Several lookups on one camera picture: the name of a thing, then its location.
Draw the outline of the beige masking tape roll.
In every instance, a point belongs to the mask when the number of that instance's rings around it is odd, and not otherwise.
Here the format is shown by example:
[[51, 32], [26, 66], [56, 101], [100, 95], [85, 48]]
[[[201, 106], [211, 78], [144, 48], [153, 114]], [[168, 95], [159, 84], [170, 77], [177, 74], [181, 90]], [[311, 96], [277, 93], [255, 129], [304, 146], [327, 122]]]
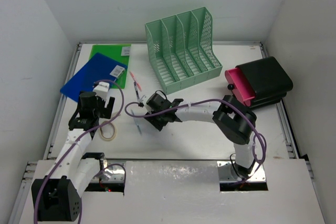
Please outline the beige masking tape roll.
[[117, 136], [117, 128], [112, 122], [104, 121], [101, 123], [102, 127], [99, 129], [100, 137], [103, 141], [111, 142]]

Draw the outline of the pink drawer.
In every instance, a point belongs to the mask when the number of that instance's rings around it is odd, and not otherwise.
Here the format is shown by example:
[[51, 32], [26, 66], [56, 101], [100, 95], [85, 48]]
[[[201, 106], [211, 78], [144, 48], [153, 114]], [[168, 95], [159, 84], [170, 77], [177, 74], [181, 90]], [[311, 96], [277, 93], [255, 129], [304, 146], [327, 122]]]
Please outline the pink drawer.
[[251, 106], [256, 95], [243, 72], [239, 68], [233, 68], [226, 70], [224, 75], [228, 82], [228, 89], [236, 99], [245, 106]]

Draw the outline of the black drawer box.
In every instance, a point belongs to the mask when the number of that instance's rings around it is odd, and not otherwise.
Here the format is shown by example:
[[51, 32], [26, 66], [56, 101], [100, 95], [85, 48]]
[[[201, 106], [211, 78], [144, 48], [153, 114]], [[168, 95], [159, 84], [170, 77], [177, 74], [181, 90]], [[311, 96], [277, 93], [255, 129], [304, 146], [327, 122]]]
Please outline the black drawer box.
[[241, 102], [250, 108], [278, 103], [293, 89], [293, 81], [274, 57], [237, 65], [242, 76]]

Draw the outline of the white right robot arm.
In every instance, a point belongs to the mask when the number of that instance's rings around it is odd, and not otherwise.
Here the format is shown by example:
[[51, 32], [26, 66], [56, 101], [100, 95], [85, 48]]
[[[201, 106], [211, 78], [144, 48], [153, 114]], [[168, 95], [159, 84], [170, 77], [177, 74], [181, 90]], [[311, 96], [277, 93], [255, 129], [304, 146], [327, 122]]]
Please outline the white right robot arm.
[[225, 95], [223, 101], [209, 101], [198, 105], [189, 105], [183, 99], [174, 99], [172, 102], [166, 97], [155, 93], [145, 102], [146, 115], [159, 115], [145, 118], [157, 130], [161, 131], [168, 123], [199, 121], [214, 123], [234, 144], [235, 162], [233, 171], [240, 178], [247, 178], [255, 164], [253, 156], [253, 142], [250, 139], [252, 129], [248, 122], [255, 125], [256, 115], [242, 105], [234, 96]]

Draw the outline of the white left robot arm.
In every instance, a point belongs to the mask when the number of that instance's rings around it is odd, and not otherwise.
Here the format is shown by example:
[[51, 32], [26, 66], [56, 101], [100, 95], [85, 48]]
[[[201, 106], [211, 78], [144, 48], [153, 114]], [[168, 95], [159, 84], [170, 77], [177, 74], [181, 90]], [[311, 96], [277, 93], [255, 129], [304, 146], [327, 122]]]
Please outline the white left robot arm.
[[103, 153], [86, 153], [100, 119], [109, 119], [115, 99], [105, 92], [81, 91], [69, 120], [66, 141], [43, 178], [31, 185], [33, 222], [80, 220], [81, 196], [100, 171]]

